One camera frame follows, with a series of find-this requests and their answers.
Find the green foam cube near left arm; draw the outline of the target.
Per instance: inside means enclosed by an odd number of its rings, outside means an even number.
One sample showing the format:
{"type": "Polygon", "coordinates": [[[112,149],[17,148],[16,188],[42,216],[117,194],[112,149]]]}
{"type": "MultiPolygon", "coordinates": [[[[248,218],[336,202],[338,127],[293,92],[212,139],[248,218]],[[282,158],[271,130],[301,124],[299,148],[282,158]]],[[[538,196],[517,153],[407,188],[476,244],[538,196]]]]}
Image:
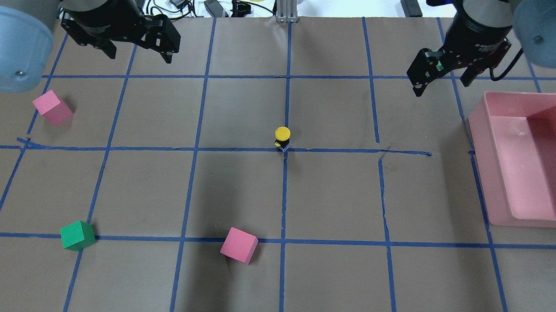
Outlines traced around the green foam cube near left arm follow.
{"type": "Polygon", "coordinates": [[[79,252],[96,243],[93,226],[85,221],[75,221],[59,229],[62,247],[68,251],[79,252]]]}

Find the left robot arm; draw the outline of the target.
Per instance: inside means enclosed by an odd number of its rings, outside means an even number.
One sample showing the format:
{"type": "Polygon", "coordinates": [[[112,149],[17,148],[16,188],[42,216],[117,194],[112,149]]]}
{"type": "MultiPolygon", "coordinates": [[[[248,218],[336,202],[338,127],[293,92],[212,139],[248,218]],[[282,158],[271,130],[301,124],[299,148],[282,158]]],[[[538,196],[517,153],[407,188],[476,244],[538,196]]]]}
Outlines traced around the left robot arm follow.
{"type": "Polygon", "coordinates": [[[179,52],[181,36],[165,15],[146,15],[138,0],[0,0],[0,92],[32,90],[41,79],[61,26],[74,42],[110,59],[115,42],[158,52],[166,63],[179,52]]]}

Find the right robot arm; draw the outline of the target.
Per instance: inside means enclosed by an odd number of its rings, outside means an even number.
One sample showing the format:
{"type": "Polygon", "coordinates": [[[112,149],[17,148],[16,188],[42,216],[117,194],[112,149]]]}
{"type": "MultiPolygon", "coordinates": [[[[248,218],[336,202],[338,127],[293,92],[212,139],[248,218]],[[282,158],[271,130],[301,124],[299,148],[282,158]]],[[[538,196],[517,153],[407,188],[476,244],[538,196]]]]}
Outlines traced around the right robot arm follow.
{"type": "Polygon", "coordinates": [[[556,0],[426,0],[451,4],[456,13],[443,45],[422,48],[407,76],[416,97],[434,80],[462,69],[470,86],[489,71],[492,81],[506,77],[522,56],[537,66],[556,68],[556,0]]]}

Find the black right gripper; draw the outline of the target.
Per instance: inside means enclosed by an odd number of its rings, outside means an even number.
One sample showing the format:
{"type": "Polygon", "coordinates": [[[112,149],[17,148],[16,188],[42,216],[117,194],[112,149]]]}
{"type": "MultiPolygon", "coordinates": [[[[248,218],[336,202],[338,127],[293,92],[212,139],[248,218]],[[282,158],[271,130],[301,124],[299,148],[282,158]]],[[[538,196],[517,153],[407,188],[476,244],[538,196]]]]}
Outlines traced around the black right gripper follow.
{"type": "Polygon", "coordinates": [[[484,71],[498,67],[508,51],[506,46],[510,46],[506,39],[511,30],[512,26],[491,27],[468,16],[455,16],[443,46],[439,50],[420,49],[407,70],[416,98],[430,83],[444,77],[447,68],[465,67],[460,81],[468,87],[484,71]],[[444,65],[443,71],[437,71],[438,61],[444,65]]]}

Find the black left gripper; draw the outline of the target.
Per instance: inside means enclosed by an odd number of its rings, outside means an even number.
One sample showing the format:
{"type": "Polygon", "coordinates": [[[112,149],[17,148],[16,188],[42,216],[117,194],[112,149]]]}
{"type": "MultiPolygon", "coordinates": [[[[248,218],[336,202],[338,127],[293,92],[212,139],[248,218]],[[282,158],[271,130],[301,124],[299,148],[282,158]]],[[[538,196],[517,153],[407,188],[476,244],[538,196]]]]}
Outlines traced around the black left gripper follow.
{"type": "Polygon", "coordinates": [[[167,64],[179,53],[181,36],[166,15],[145,17],[134,0],[106,0],[90,11],[64,7],[60,25],[81,46],[92,46],[116,58],[113,41],[139,43],[158,52],[167,64]]]}

